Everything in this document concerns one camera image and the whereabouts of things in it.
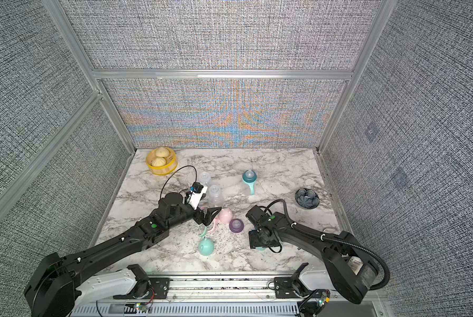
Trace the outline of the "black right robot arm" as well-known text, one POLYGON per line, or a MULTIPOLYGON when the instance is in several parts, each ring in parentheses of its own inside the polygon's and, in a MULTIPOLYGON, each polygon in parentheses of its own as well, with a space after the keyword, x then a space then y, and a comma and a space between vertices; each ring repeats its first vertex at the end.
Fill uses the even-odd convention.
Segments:
POLYGON ((246 218, 254 226, 249 232, 250 247, 282 251, 284 243, 292 244, 321 260, 321 277, 313 265, 302 264, 291 276, 292 289, 301 297, 317 290, 335 290, 343 298, 359 304, 368 291, 388 285, 391 278, 386 262, 362 246, 347 231, 339 235, 314 230, 290 218, 284 200, 276 199, 266 207, 253 206, 246 218))

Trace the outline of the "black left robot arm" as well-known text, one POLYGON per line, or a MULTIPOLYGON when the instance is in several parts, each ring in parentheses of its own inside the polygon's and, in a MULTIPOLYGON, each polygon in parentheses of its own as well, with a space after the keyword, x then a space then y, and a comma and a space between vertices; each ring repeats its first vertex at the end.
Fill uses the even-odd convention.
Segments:
POLYGON ((42 259, 24 289, 32 316, 67 316, 82 297, 78 288, 108 266, 158 244, 170 230, 193 219, 208 226, 222 210, 192 207, 179 193, 159 200, 149 216, 125 232, 92 248, 59 256, 54 252, 42 259))

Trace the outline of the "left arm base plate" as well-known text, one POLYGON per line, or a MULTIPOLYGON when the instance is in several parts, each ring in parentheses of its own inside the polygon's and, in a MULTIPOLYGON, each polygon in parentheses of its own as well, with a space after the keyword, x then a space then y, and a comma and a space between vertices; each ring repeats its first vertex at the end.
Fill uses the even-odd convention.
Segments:
POLYGON ((166 299, 170 289, 170 278, 152 277, 148 281, 138 281, 137 285, 126 295, 115 295, 113 299, 150 300, 166 299))

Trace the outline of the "teal nipple collar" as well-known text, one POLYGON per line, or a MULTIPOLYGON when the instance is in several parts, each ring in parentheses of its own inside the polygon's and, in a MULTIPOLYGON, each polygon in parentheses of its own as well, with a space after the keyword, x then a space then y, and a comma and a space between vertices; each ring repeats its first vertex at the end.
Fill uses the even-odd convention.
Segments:
POLYGON ((257 180, 257 174, 253 170, 247 170, 243 173, 242 179, 245 183, 251 184, 257 180))

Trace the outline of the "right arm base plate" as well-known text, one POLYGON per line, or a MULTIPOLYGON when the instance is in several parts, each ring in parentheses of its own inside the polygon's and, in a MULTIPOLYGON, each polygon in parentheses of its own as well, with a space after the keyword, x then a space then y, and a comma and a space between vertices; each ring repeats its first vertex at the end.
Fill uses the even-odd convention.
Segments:
POLYGON ((297 299, 304 305, 307 301, 316 300, 319 306, 324 306, 330 301, 331 296, 330 290, 311 291, 298 279, 292 277, 275 277, 272 282, 269 282, 268 288, 275 293, 277 299, 297 299))

